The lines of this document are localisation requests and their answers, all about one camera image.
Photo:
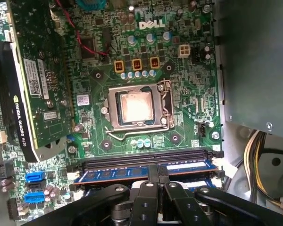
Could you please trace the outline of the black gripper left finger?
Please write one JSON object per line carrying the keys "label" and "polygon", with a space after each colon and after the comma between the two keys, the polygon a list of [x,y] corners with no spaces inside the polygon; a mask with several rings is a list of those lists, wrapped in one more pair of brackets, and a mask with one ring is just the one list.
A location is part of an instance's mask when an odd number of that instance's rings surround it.
{"label": "black gripper left finger", "polygon": [[155,226],[158,220],[158,167],[148,180],[128,188],[114,184],[26,223],[28,226]]}

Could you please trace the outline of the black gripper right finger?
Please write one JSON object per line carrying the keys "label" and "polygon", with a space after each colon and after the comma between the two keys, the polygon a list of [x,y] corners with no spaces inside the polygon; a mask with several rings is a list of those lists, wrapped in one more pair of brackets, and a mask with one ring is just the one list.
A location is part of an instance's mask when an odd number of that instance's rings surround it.
{"label": "black gripper right finger", "polygon": [[283,215],[214,187],[191,192],[171,181],[166,169],[158,170],[163,187],[163,219],[183,226],[283,226]]}

